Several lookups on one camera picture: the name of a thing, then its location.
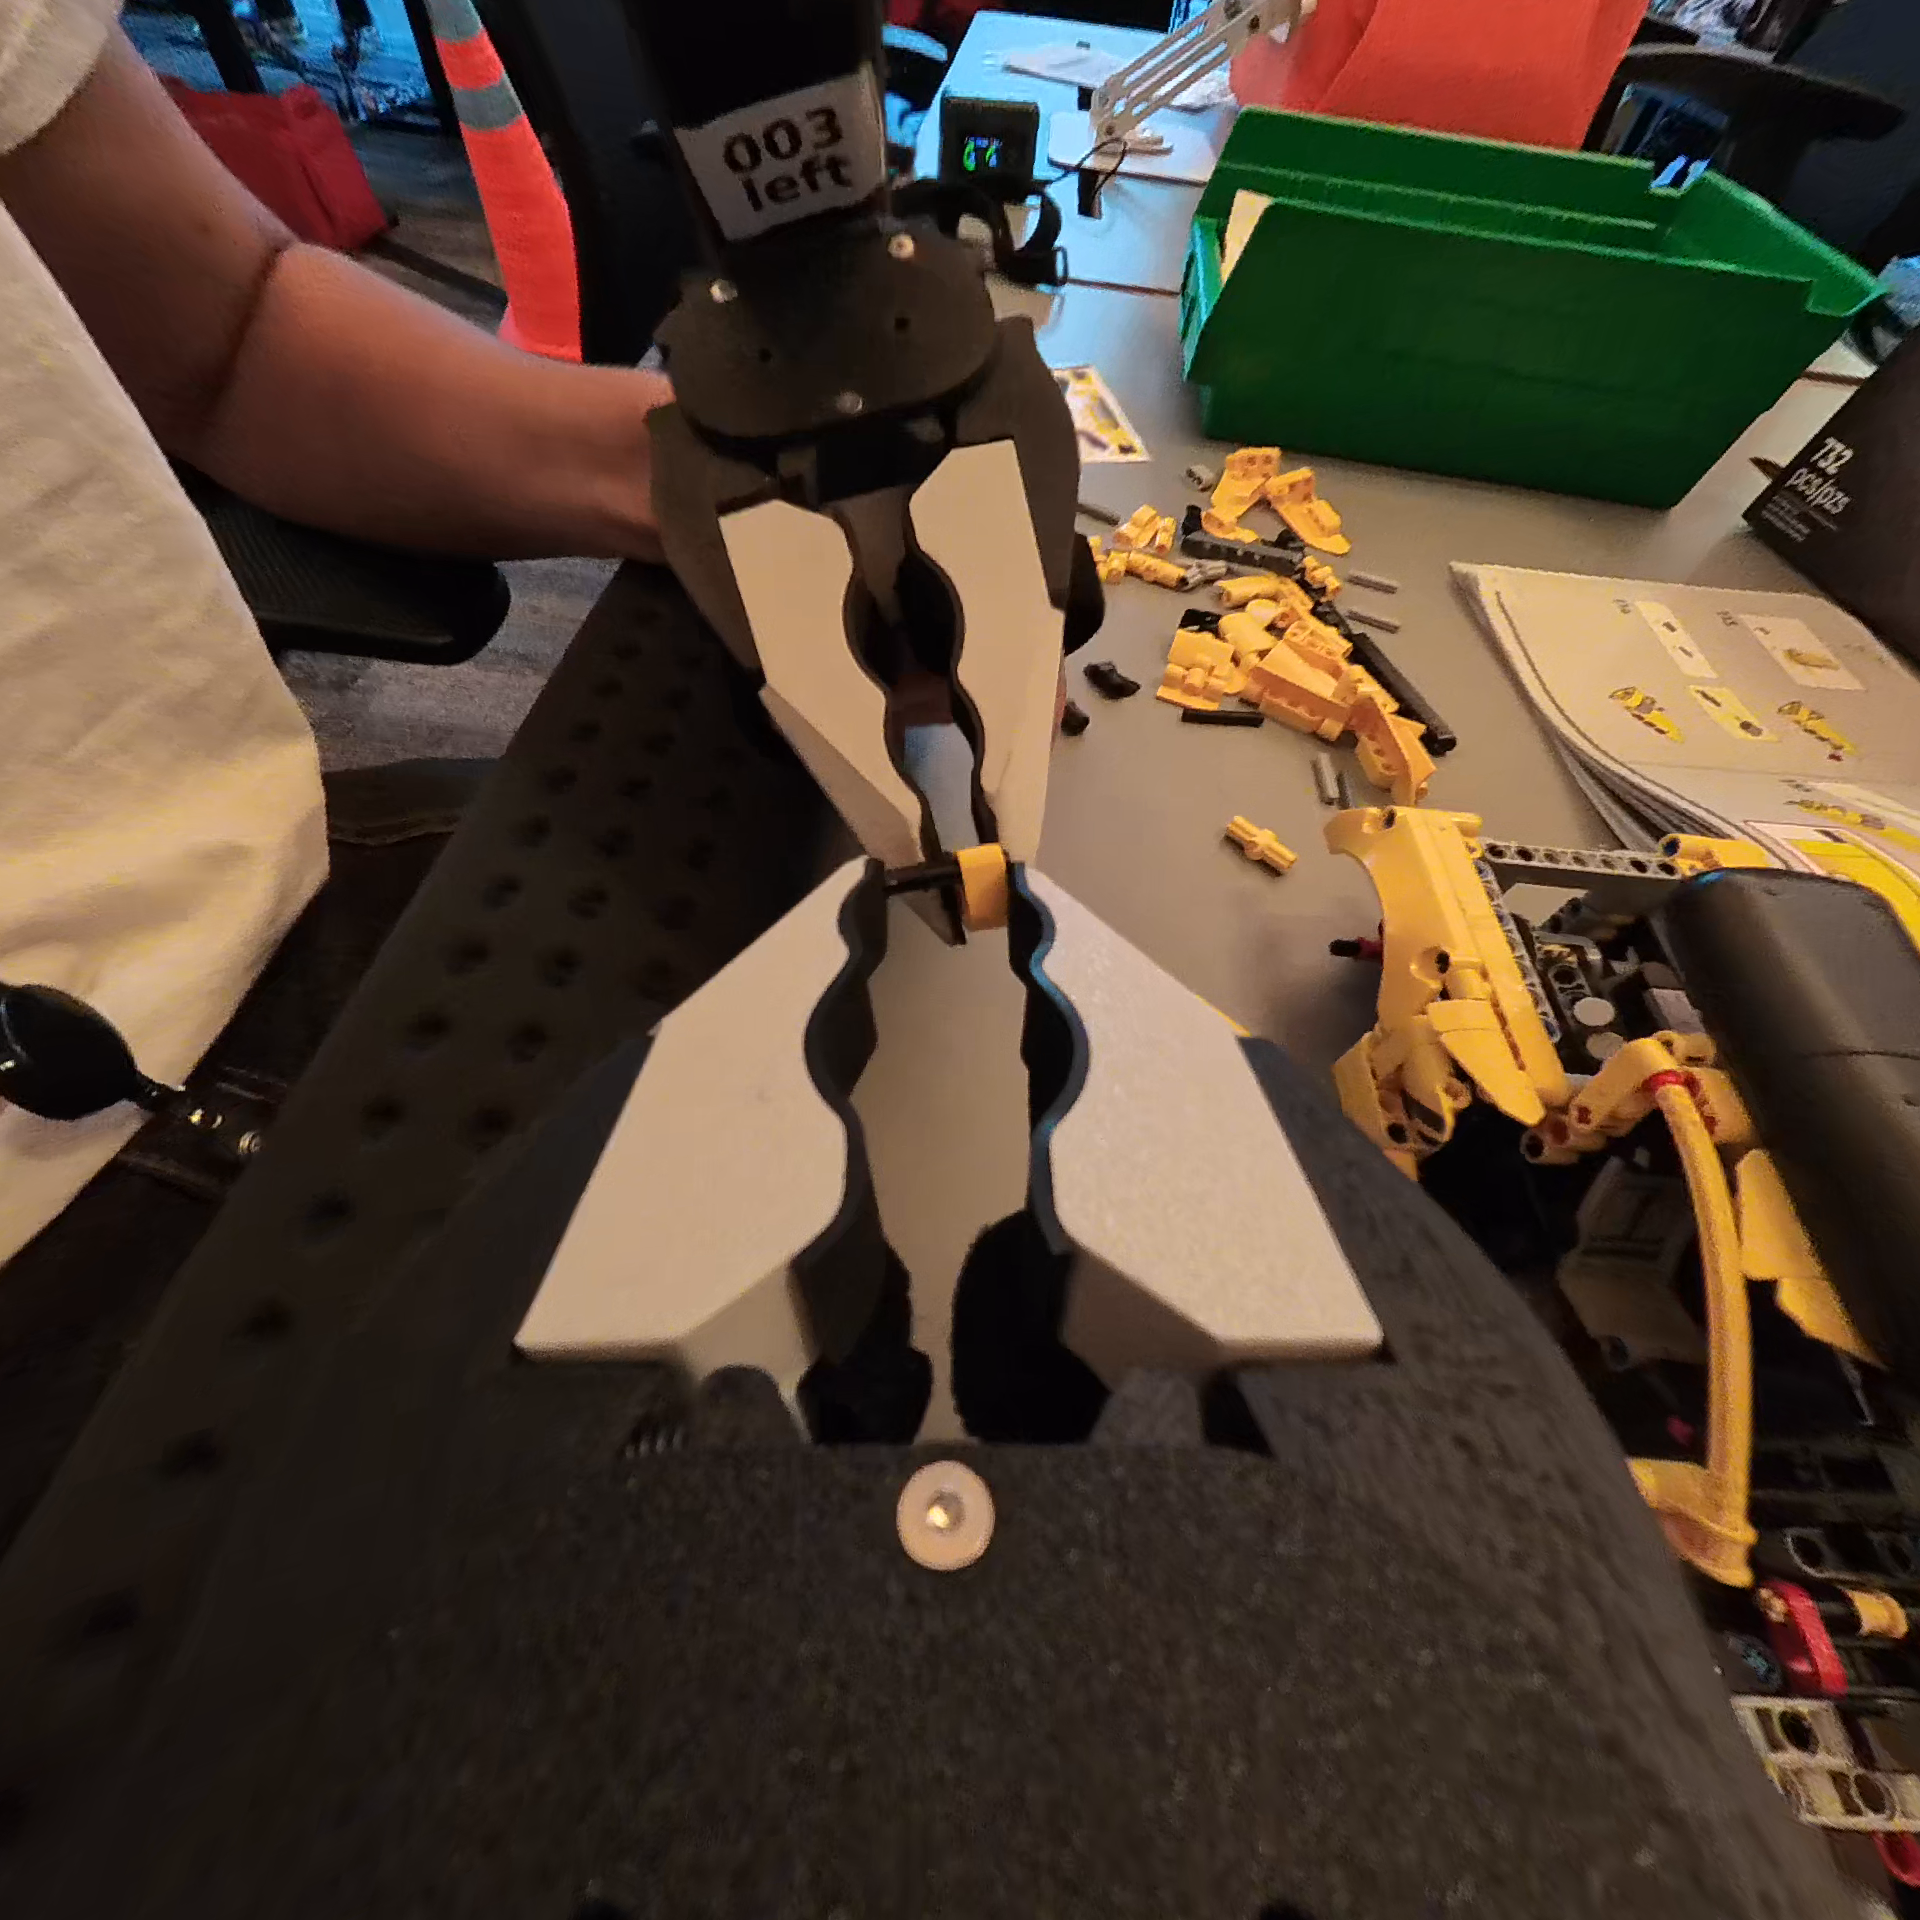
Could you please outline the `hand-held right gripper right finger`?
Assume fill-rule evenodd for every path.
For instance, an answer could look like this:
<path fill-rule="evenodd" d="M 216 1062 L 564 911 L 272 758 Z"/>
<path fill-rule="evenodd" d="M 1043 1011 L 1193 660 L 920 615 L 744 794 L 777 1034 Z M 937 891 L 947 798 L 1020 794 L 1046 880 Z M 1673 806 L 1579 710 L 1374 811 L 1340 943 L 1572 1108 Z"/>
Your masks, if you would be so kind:
<path fill-rule="evenodd" d="M 1005 870 L 1021 992 L 1023 1200 L 953 1291 L 966 1438 L 1077 1444 L 1135 1378 L 1205 1397 L 1375 1363 L 1384 1325 L 1278 1103 L 1287 1061 L 1055 880 Z"/>

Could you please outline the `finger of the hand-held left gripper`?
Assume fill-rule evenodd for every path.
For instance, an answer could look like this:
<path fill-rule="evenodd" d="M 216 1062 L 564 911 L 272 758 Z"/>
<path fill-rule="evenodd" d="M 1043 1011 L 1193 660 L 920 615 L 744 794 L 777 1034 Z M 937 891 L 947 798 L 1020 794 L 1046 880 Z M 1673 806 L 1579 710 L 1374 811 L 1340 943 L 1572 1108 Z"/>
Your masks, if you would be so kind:
<path fill-rule="evenodd" d="M 760 671 L 759 700 L 855 840 L 884 869 L 927 856 L 926 802 L 888 750 L 888 694 L 847 634 L 843 525 L 782 498 L 717 522 Z"/>
<path fill-rule="evenodd" d="M 905 523 L 951 605 L 951 701 L 971 750 L 977 837 L 1040 850 L 1064 618 L 1008 438 L 959 446 L 908 498 Z"/>

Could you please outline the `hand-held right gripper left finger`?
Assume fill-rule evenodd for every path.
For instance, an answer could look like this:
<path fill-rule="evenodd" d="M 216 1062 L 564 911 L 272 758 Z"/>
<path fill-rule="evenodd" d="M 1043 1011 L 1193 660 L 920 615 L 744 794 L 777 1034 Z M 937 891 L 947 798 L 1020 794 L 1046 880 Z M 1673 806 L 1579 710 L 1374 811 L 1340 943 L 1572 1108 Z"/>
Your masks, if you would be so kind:
<path fill-rule="evenodd" d="M 852 1091 L 876 1051 L 886 872 L 851 859 L 663 1015 L 519 1322 L 540 1363 L 753 1368 L 825 1442 L 931 1402 Z"/>

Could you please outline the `person's left forearm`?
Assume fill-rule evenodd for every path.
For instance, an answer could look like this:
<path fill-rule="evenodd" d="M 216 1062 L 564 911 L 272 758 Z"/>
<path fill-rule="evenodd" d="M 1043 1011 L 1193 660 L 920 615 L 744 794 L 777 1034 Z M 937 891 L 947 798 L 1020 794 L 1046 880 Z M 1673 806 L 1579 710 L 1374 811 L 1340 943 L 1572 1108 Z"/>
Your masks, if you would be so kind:
<path fill-rule="evenodd" d="M 120 27 L 5 158 L 5 206 L 157 446 L 341 536 L 480 560 L 661 560 L 664 374 L 519 351 L 300 239 Z"/>

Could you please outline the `grey desk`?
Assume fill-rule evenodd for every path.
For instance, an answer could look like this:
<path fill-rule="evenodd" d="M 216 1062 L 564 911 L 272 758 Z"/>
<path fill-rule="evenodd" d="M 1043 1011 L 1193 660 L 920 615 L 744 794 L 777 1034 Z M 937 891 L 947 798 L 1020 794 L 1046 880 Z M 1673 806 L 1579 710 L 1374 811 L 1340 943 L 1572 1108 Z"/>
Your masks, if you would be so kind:
<path fill-rule="evenodd" d="M 1092 364 L 1156 459 L 1095 466 L 1112 512 L 1179 498 L 1207 447 L 1179 379 L 1173 258 L 1196 189 L 1117 181 L 1067 220 L 1069 283 L 996 300 L 1048 364 Z M 1840 402 L 1795 382 L 1668 514 L 1320 464 L 1359 562 L 1398 576 L 1397 658 L 1460 732 L 1435 798 L 1495 832 L 1604 826 L 1456 600 L 1454 560 L 1785 589 L 1741 528 L 1749 454 Z M 1054 760 L 1040 869 L 1214 1006 L 1284 1043 L 1284 1118 L 1384 1291 L 1393 1363 L 1287 1368 L 1239 1392 L 1270 1453 L 1135 1439 L 987 1452 L 998 1504 L 969 1572 L 913 1575 L 932 1708 L 981 1708 L 903 1861 L 932 1915 L 1841 1915 L 1723 1704 L 1667 1550 L 1523 1296 L 1427 1192 L 1327 1110 L 1368 980 L 1327 958 L 1371 888 L 1325 854 L 1312 748 L 1184 726 L 1147 692 L 1091 698 Z M 1233 811 L 1302 854 L 1262 878 Z M 1021 998 L 1001 958 L 900 926 L 859 1091 L 903 1254 L 947 1319 L 974 1219 L 1023 1187 Z"/>

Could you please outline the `yellow black sticker sheet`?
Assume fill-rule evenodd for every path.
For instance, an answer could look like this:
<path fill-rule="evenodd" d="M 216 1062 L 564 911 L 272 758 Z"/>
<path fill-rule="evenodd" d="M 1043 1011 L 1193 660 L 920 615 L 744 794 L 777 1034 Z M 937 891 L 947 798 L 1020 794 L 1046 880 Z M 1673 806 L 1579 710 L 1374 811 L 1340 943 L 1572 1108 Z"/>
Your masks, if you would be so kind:
<path fill-rule="evenodd" d="M 1077 461 L 1095 464 L 1149 464 L 1152 451 L 1135 422 L 1126 416 L 1112 384 L 1092 365 L 1048 370 L 1072 421 Z"/>

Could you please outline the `pile of yellow bricks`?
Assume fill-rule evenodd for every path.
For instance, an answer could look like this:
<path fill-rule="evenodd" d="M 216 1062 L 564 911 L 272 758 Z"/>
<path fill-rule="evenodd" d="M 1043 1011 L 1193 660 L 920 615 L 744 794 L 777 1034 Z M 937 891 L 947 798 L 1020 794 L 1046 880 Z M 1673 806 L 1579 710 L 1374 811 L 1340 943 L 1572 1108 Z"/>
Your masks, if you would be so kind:
<path fill-rule="evenodd" d="M 1456 732 L 1347 604 L 1347 523 L 1315 468 L 1276 446 L 1193 466 L 1205 498 L 1126 517 L 1083 507 L 1095 576 L 1182 600 L 1156 700 L 1196 725 L 1276 725 L 1347 746 L 1387 799 L 1423 805 Z"/>

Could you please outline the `yellow brick toy car model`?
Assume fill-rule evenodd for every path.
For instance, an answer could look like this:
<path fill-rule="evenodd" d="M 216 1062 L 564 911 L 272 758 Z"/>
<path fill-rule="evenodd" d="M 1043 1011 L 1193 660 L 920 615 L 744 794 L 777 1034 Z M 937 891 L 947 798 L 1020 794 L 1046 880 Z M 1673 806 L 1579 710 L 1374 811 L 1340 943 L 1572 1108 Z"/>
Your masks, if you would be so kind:
<path fill-rule="evenodd" d="M 1840 1307 L 1657 926 L 1741 840 L 1583 850 L 1349 806 L 1375 974 L 1344 1114 L 1526 1283 L 1683 1571 L 1747 1746 L 1863 1915 L 1915 1915 L 1915 1383 Z"/>

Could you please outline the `orange traffic cone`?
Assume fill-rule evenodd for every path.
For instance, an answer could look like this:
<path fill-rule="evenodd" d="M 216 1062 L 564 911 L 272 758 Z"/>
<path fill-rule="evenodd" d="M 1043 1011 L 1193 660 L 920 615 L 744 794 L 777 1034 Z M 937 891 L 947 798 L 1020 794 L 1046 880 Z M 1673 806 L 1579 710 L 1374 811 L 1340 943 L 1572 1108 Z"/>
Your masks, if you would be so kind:
<path fill-rule="evenodd" d="M 505 296 L 497 335 L 582 360 L 577 261 L 560 181 L 472 2 L 427 2 L 441 74 Z"/>

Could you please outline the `green plastic bin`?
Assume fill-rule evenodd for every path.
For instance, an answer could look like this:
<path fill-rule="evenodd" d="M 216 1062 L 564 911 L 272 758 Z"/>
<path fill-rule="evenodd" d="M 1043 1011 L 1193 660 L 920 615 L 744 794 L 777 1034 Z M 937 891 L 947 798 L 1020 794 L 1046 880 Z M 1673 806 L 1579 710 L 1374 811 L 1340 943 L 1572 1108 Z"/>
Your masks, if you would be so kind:
<path fill-rule="evenodd" d="M 1664 512 L 1879 293 L 1711 171 L 1251 108 L 1179 339 L 1214 442 Z"/>

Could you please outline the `building instruction booklet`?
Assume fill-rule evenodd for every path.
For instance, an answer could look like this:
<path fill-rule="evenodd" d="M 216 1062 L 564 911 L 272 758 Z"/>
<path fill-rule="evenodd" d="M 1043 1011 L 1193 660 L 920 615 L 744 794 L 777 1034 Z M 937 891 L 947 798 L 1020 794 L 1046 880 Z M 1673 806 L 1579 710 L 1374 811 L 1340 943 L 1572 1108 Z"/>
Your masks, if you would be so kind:
<path fill-rule="evenodd" d="M 1917 678 L 1860 621 L 1801 592 L 1451 576 L 1627 846 L 1741 840 L 1915 930 Z"/>

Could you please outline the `orange plastic bin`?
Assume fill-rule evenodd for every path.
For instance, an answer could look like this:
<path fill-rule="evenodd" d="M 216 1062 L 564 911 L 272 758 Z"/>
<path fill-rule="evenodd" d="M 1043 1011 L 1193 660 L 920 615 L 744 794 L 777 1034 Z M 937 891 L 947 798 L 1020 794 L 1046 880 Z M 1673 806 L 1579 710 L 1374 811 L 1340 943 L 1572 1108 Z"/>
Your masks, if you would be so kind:
<path fill-rule="evenodd" d="M 1644 2 L 1319 2 L 1284 36 L 1247 38 L 1241 108 L 1317 111 L 1576 150 Z"/>

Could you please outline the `person's white shirt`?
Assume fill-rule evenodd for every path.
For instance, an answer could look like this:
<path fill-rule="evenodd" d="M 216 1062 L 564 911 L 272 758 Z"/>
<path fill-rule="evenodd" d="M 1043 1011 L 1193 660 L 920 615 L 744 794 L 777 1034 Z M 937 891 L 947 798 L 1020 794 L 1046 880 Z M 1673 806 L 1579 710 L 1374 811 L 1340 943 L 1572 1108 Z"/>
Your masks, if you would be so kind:
<path fill-rule="evenodd" d="M 5 980 L 191 1071 L 327 875 L 312 733 L 168 466 L 293 239 L 129 74 L 117 5 L 5 5 Z"/>

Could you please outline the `black toy car box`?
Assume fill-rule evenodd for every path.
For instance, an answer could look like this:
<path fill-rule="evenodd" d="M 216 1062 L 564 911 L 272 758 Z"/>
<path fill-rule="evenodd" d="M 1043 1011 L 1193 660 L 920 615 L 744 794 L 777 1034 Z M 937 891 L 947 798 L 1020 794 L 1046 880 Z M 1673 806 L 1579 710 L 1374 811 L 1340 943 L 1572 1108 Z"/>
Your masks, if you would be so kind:
<path fill-rule="evenodd" d="M 1915 334 L 1780 466 L 1744 523 L 1917 664 Z"/>

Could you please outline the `black office chair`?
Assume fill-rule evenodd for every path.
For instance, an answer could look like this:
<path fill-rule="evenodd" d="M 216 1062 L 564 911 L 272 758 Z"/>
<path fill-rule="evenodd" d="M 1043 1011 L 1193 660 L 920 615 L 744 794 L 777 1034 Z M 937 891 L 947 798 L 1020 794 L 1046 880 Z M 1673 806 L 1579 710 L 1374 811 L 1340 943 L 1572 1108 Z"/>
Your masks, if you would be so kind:
<path fill-rule="evenodd" d="M 1776 64 L 1728 45 L 1647 42 L 1629 45 L 1600 96 L 1583 152 L 1616 152 L 1616 118 L 1629 92 L 1654 104 L 1718 117 L 1709 166 L 1747 191 L 1785 208 L 1806 156 L 1824 142 L 1881 142 L 1909 109 L 1870 87 Z"/>

